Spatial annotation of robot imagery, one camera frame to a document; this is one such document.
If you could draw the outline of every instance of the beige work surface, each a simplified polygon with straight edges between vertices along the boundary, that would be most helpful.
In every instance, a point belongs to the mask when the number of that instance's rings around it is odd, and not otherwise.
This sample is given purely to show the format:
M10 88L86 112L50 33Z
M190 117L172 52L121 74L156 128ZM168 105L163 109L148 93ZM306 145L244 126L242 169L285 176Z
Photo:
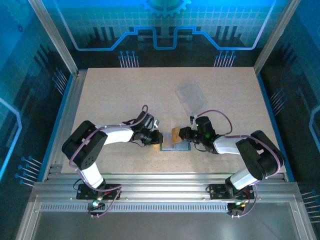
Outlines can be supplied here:
M190 126L175 89L187 80L197 83L207 104L202 110L223 111L233 133L262 130L276 143L269 115L252 67L90 68L72 132L85 120L96 125L119 124L138 117L144 104L160 120L160 132ZM217 113L207 113L217 134L229 130ZM103 147L96 164L101 173L235 173L244 167L239 155L191 151L160 151L159 145L139 147L113 143ZM74 173L65 158L63 173Z

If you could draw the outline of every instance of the wooden tabletop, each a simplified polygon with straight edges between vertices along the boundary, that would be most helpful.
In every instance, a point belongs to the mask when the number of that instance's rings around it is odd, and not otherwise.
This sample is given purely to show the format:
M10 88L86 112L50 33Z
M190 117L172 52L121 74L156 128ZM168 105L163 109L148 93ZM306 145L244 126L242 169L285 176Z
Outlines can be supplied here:
M134 119L144 104L160 120L160 132L190 126L187 113L215 109L230 118L232 134L262 130L278 145L252 67L90 68L72 131L85 120L112 125ZM206 115L217 134L228 132L222 116ZM235 173L245 166L239 155L199 152L193 145L191 151L172 152L127 142L104 146L96 163L103 174ZM62 172L74 173L67 158Z

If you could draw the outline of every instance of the gear logo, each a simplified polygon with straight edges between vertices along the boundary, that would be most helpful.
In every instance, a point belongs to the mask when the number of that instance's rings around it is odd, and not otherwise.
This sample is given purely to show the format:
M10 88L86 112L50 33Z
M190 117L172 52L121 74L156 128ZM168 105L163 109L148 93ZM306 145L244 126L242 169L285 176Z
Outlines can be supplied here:
M2 0L2 4L6 6L7 11L18 24L28 19L30 14L28 0Z
M150 14L161 15L166 18L174 14L180 14L181 10L186 10L187 4L191 4L191 0L140 0L145 10L149 10Z

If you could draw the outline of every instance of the glass enclosure wall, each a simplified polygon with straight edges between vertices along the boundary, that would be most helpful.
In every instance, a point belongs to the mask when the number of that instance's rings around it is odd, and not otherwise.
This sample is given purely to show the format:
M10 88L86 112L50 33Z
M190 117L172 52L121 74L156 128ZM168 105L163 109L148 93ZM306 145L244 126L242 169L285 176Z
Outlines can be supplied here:
M28 1L0 1L0 22L0 238L15 239L70 73Z
M320 2L301 0L261 72L302 193L320 192ZM316 221L320 217L311 215Z
M252 67L288 0L44 0L79 69Z

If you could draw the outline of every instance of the transparent plastic sheet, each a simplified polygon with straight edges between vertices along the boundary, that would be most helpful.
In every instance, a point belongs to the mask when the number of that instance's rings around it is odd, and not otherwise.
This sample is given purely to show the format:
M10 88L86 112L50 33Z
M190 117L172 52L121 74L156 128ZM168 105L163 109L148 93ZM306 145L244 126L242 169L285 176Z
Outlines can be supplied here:
M205 94L191 76L175 89L175 94L188 117L203 112L208 103Z

